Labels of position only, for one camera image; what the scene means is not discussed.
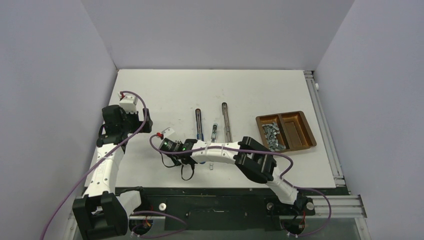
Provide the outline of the silver black stapler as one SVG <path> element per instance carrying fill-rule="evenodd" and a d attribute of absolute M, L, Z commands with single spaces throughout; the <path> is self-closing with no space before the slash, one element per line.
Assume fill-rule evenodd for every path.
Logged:
<path fill-rule="evenodd" d="M 231 127 L 230 127 L 230 120 L 228 115 L 228 104 L 226 102 L 223 102 L 221 104 L 223 119 L 224 119 L 224 139 L 226 143 L 232 142 L 232 133 L 231 133 Z"/>

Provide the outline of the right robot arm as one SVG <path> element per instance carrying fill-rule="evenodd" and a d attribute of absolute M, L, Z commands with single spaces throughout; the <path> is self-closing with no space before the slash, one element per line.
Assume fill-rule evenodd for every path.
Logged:
<path fill-rule="evenodd" d="M 194 166 L 202 162 L 224 163 L 236 166 L 247 179 L 270 188 L 289 214 L 297 213 L 303 206 L 298 190 L 284 179 L 294 166 L 294 161 L 287 155 L 270 151 L 251 137 L 230 143 L 207 142 L 187 139 L 185 142 L 161 137 L 159 147 L 150 145 L 157 152 L 168 156 L 184 165 Z"/>

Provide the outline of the light blue staple box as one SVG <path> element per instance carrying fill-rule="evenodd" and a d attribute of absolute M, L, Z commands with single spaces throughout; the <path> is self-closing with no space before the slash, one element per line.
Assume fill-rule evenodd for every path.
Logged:
<path fill-rule="evenodd" d="M 212 125 L 212 131 L 211 131 L 211 142 L 215 143 L 217 141 L 217 135 L 218 135 L 218 124 L 214 123 Z"/>

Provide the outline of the blue stapler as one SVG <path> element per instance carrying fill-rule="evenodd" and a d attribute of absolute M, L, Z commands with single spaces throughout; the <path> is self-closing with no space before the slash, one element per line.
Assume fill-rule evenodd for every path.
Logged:
<path fill-rule="evenodd" d="M 202 115 L 201 110 L 197 108 L 195 110 L 195 120 L 196 120 L 196 138 L 198 140 L 203 141 L 204 140 L 204 134 L 203 134 L 203 127 L 202 127 Z"/>

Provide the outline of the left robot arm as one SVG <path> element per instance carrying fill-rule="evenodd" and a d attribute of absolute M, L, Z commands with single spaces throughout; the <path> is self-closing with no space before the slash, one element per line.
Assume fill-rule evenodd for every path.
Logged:
<path fill-rule="evenodd" d="M 149 201 L 136 187 L 116 195 L 120 163 L 125 155 L 129 135 L 150 133 L 153 121 L 149 109 L 143 108 L 143 120 L 135 104 L 129 107 L 110 105 L 102 109 L 103 125 L 96 141 L 97 160 L 92 177 L 81 198 L 75 199 L 72 211 L 82 239 L 104 240 L 124 236 L 132 212 L 143 215 Z"/>

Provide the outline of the brown plastic divided tray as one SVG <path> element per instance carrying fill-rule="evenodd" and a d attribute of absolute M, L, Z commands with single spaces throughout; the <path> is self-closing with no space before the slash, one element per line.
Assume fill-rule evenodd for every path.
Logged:
<path fill-rule="evenodd" d="M 265 139 L 262 124 L 276 122 L 283 140 L 286 145 L 284 151 L 274 151 L 278 153 L 297 152 L 316 147 L 317 142 L 312 133 L 310 125 L 302 111 L 292 111 L 284 113 L 275 113 L 269 115 L 257 116 L 255 118 L 262 144 L 269 149 Z"/>

